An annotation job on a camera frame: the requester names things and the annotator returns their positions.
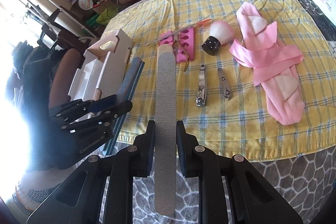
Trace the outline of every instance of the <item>pink toe separator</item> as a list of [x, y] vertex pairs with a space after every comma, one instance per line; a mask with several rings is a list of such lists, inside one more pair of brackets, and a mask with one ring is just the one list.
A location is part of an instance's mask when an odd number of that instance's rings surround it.
[[[162, 35], [160, 35], [160, 37], [163, 37], [169, 33], [172, 33], [172, 31], [166, 32]], [[186, 50], [186, 52], [189, 55], [189, 61], [193, 61], [194, 60], [194, 27], [190, 27], [182, 32], [180, 32], [179, 34], [179, 42], [180, 45]], [[174, 37], [168, 37], [166, 39], [163, 39], [160, 41], [160, 46], [163, 44], [169, 44], [169, 45], [173, 45], [174, 42]], [[177, 63], [182, 63], [182, 62], [186, 62], [187, 61], [187, 56], [183, 54], [182, 50], [178, 50], [177, 54], [176, 54], [176, 62]]]

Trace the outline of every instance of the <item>pink cloth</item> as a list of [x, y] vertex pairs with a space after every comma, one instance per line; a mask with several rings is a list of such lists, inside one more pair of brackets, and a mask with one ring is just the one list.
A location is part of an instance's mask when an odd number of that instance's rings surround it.
[[305, 107], [299, 90], [300, 84], [294, 87], [295, 90], [291, 90], [293, 81], [288, 83], [279, 81], [294, 77], [297, 80], [294, 82], [298, 83], [295, 64], [303, 60], [302, 53], [295, 45], [285, 46], [277, 40], [276, 22], [256, 35], [248, 18], [248, 16], [260, 17], [254, 5], [243, 3], [236, 15], [246, 48], [235, 39], [229, 51], [239, 64], [254, 68], [253, 84], [255, 86], [261, 84], [264, 88], [268, 113], [282, 125], [299, 122]]

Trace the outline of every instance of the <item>metal screw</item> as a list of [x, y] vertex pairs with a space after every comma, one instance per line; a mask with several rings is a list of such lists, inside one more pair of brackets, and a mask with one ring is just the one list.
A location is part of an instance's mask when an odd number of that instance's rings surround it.
[[242, 155], [235, 155], [233, 157], [235, 161], [242, 162], [244, 160], [244, 157]]
[[99, 159], [97, 155], [91, 155], [89, 157], [89, 162], [96, 162]]
[[195, 146], [195, 150], [196, 152], [204, 152], [205, 148], [202, 145], [198, 145], [198, 146]]
[[138, 150], [136, 145], [130, 145], [129, 147], [127, 147], [128, 152], [135, 152], [136, 150]]

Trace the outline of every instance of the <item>nail clipper lever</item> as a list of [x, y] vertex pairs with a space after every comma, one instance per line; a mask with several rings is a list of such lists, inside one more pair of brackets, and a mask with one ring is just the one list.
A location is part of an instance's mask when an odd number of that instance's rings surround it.
[[224, 97], [230, 100], [232, 96], [231, 88], [230, 88], [229, 82], [226, 79], [224, 71], [220, 68], [218, 68], [218, 77], [219, 77], [220, 86], [224, 92]]
[[201, 65], [198, 76], [196, 105], [205, 106], [206, 99], [207, 99], [207, 79], [206, 79], [205, 65]]

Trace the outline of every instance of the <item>gray nail file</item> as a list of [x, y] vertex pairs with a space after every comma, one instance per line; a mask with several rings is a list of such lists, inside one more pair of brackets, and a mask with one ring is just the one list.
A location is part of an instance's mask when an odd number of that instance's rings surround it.
[[157, 51], [155, 104], [155, 210], [165, 216], [175, 212], [176, 188], [176, 73], [173, 48]]

